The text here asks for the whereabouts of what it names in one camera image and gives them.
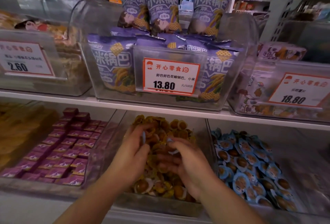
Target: red-bordered price tag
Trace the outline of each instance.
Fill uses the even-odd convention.
[[[320,107],[330,93],[330,77],[285,73],[268,102]]]
[[[162,59],[143,59],[143,90],[177,95],[195,91],[200,64]]]
[[[0,41],[0,64],[6,74],[55,76],[52,66],[37,43]]]

